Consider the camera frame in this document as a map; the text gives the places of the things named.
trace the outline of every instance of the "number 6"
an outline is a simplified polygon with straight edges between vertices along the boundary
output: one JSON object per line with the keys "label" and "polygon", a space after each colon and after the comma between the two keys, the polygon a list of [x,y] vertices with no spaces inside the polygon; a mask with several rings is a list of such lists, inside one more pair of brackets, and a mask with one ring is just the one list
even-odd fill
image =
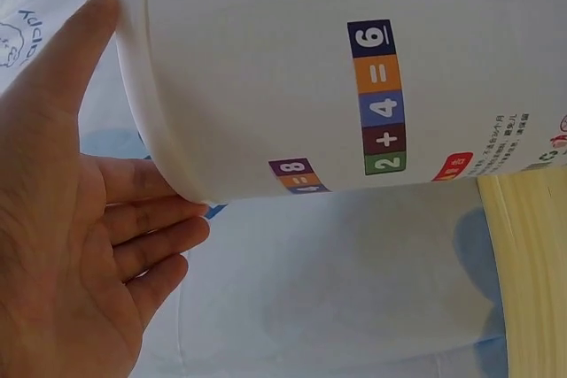
{"label": "number 6", "polygon": [[384,33],[380,28],[371,27],[364,33],[362,30],[356,32],[356,42],[363,48],[376,48],[384,42]]}

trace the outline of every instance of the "purple square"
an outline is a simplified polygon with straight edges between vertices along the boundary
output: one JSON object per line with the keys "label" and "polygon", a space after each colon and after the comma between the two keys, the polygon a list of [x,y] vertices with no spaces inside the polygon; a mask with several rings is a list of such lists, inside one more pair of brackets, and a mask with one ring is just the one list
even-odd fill
{"label": "purple square", "polygon": [[293,176],[296,174],[311,174],[314,172],[307,158],[270,161],[269,165],[272,167],[276,176]]}
{"label": "purple square", "polygon": [[304,186],[301,188],[288,189],[294,195],[318,194],[321,192],[329,192],[323,185]]}
{"label": "purple square", "polygon": [[401,90],[359,96],[362,127],[387,126],[406,121]]}

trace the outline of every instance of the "purple tile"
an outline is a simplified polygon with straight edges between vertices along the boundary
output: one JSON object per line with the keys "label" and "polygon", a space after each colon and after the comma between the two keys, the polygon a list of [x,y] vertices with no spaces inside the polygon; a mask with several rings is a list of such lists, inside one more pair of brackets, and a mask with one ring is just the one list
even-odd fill
{"label": "purple tile", "polygon": [[276,176],[293,176],[295,174],[314,173],[307,158],[283,159],[270,161],[270,167]]}
{"label": "purple tile", "polygon": [[295,195],[317,194],[321,192],[330,192],[323,185],[304,186],[301,188],[288,188],[288,190]]}

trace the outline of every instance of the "number 8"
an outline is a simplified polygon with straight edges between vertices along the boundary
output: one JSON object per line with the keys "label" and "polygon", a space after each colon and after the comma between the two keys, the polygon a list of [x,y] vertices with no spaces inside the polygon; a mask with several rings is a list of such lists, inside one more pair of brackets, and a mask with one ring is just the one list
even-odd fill
{"label": "number 8", "polygon": [[303,172],[305,170],[305,166],[301,163],[282,164],[280,166],[280,170],[285,173]]}

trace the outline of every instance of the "orange tile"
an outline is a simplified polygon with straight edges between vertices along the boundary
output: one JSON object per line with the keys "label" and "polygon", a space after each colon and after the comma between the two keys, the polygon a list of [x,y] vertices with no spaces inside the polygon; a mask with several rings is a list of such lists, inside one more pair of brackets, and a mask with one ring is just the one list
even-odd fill
{"label": "orange tile", "polygon": [[296,176],[283,176],[280,177],[283,185],[286,188],[299,188],[301,186],[316,186],[320,185],[321,181],[316,174],[298,174]]}
{"label": "orange tile", "polygon": [[401,90],[400,65],[396,55],[357,58],[354,69],[360,94]]}

